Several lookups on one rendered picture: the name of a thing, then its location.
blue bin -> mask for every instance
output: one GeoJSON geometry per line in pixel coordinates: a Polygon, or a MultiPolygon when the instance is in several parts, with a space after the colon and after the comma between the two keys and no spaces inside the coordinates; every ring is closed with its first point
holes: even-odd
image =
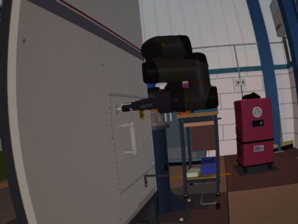
{"type": "Polygon", "coordinates": [[[200,164],[200,174],[216,174],[216,157],[202,158],[200,164]]]}

brown floor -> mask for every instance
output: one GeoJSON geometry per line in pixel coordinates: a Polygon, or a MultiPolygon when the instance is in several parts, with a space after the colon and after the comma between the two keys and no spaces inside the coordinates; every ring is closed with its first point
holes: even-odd
{"type": "MultiPolygon", "coordinates": [[[[171,190],[187,210],[160,214],[158,220],[168,224],[297,224],[297,158],[298,149],[287,149],[283,153],[274,154],[272,169],[268,169],[267,165],[260,165],[248,168],[248,172],[244,174],[243,169],[238,167],[236,155],[220,156],[221,174],[231,175],[220,177],[221,196],[215,196],[215,182],[206,184],[203,196],[203,202],[219,202],[220,210],[216,210],[215,205],[200,205],[202,184],[188,185],[188,198],[191,199],[188,202],[183,199],[183,180],[170,179],[171,190]]],[[[182,177],[182,166],[171,167],[170,174],[171,177],[182,177]]],[[[0,224],[17,224],[14,211],[11,210],[9,190],[4,189],[0,189],[0,198],[6,205],[0,210],[5,212],[6,217],[1,212],[0,224]]],[[[139,223],[148,223],[147,212],[139,223]]]]}

round dial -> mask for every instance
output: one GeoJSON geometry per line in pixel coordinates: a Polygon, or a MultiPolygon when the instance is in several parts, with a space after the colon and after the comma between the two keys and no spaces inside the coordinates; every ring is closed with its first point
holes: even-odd
{"type": "Polygon", "coordinates": [[[254,115],[255,117],[260,117],[260,116],[261,116],[261,108],[260,108],[260,107],[255,107],[255,108],[253,109],[253,115],[254,115]]]}

electrical socket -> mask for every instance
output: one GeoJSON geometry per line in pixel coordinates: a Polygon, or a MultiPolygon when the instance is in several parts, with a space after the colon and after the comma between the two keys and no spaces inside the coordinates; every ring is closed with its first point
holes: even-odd
{"type": "Polygon", "coordinates": [[[245,79],[244,78],[243,79],[236,79],[235,80],[235,85],[236,86],[246,86],[247,83],[245,82],[245,79]]]}

caster wheel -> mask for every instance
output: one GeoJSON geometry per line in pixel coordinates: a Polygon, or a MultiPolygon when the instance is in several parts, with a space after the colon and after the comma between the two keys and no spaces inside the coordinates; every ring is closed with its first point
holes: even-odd
{"type": "Polygon", "coordinates": [[[220,209],[220,203],[216,203],[216,210],[219,210],[220,209]]]}

